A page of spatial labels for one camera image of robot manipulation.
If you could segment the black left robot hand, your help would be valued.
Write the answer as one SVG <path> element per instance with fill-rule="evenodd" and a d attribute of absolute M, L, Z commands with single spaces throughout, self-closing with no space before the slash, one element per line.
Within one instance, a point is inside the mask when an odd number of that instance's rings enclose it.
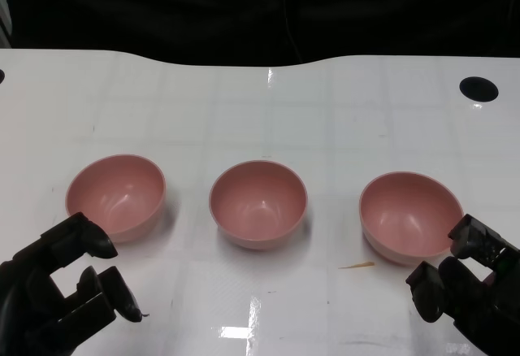
<path fill-rule="evenodd" d="M 78 212 L 41 234 L 1 265 L 1 353 L 70 355 L 118 315 L 143 320 L 116 267 L 87 267 L 68 297 L 52 274 L 84 254 L 114 258 L 118 252 L 101 227 Z"/>

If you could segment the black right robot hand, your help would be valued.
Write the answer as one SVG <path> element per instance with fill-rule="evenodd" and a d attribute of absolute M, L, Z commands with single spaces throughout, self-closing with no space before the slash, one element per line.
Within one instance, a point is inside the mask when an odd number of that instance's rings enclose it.
<path fill-rule="evenodd" d="M 486 355 L 519 345 L 519 249 L 472 215 L 450 231 L 451 256 L 438 267 L 421 262 L 406 279 L 421 316 L 443 314 Z"/>

